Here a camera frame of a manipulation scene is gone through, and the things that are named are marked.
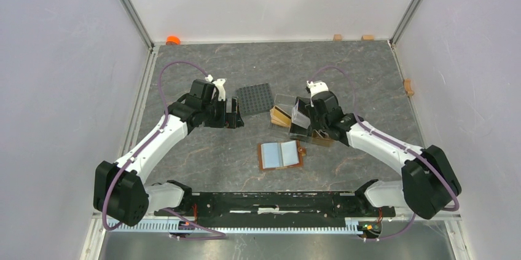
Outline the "curved wooden piece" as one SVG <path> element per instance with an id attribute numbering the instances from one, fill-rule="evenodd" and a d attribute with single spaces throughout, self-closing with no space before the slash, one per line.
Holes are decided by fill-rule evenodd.
<path id="1" fill-rule="evenodd" d="M 407 97 L 414 96 L 415 91 L 413 90 L 411 79 L 404 79 L 403 86 L 404 86 L 405 94 L 407 95 Z"/>

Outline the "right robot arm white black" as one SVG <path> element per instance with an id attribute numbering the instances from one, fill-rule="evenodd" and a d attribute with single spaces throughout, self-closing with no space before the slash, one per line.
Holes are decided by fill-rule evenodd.
<path id="1" fill-rule="evenodd" d="M 461 185 L 441 148 L 414 146 L 376 129 L 356 114 L 343 112 L 330 91 L 312 93 L 306 109 L 312 129 L 365 152 L 399 174 L 397 181 L 375 179 L 361 186 L 355 198 L 359 214 L 370 216 L 380 207 L 399 207 L 431 219 L 440 211 L 458 211 Z"/>

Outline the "gold credit card stack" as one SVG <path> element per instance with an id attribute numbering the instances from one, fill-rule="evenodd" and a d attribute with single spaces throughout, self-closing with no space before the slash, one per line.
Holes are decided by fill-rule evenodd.
<path id="1" fill-rule="evenodd" d="M 280 127 L 290 128 L 292 124 L 291 115 L 275 105 L 270 110 L 270 123 Z"/>

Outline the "orange round cap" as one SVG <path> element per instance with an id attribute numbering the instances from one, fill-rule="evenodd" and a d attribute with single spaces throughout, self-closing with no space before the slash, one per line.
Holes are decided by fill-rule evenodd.
<path id="1" fill-rule="evenodd" d="M 166 45 L 180 45 L 181 40 L 176 36 L 168 36 L 165 40 Z"/>

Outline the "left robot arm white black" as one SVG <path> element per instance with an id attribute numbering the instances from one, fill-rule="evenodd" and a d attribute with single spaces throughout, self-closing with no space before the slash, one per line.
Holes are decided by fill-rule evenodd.
<path id="1" fill-rule="evenodd" d="M 127 226 L 164 208 L 177 215 L 188 214 L 193 207 L 189 187 L 175 181 L 145 183 L 158 163 L 193 129 L 244 125 L 238 98 L 226 99 L 225 82 L 210 77 L 194 80 L 190 91 L 166 107 L 158 124 L 133 149 L 115 162 L 102 161 L 95 170 L 94 209 Z"/>

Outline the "brown leather card holder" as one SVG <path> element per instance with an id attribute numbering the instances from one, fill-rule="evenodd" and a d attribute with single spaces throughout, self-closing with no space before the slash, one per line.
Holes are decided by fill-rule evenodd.
<path id="1" fill-rule="evenodd" d="M 301 167 L 307 150 L 300 141 L 261 143 L 257 145 L 258 164 L 260 170 L 281 170 Z"/>

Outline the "dark grey studded baseplate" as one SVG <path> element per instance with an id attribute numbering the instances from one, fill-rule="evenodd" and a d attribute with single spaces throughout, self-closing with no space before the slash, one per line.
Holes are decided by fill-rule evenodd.
<path id="1" fill-rule="evenodd" d="M 271 86 L 268 83 L 241 87 L 235 93 L 239 111 L 243 116 L 269 112 L 274 106 Z"/>

